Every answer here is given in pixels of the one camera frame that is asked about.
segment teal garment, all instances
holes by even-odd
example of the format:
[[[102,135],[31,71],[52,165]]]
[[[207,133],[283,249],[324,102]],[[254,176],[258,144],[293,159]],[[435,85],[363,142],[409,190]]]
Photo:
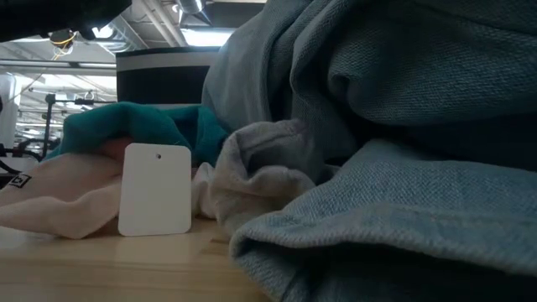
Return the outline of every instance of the teal garment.
[[[185,146],[192,151],[193,160],[214,165],[227,132],[206,107],[159,110],[120,102],[66,118],[61,144],[47,159],[90,153],[107,140],[124,136],[136,143]]]

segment pink fabric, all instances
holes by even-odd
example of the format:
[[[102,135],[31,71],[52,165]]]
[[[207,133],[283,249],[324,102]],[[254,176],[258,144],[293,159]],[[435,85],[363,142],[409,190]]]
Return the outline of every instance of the pink fabric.
[[[122,165],[101,155],[64,154],[0,190],[0,226],[68,238],[98,231],[118,213]]]

